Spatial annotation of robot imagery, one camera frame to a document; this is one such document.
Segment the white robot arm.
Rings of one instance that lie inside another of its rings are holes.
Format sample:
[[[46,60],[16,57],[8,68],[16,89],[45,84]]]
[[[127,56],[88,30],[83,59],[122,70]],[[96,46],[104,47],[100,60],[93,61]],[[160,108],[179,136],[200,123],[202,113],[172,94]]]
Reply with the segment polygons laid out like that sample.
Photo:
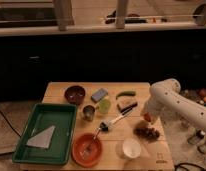
[[[149,87],[150,97],[144,104],[143,114],[149,114],[154,123],[163,107],[167,107],[206,133],[206,107],[179,94],[181,85],[174,78],[153,83]]]

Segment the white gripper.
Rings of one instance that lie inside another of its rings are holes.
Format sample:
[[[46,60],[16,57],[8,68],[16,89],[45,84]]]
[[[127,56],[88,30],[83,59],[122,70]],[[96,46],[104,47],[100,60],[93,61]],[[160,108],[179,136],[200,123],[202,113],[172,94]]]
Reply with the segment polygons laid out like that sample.
[[[151,116],[151,124],[154,124],[159,118],[161,111],[161,104],[156,100],[149,99],[142,110],[141,116],[144,118],[144,114],[148,113]]]

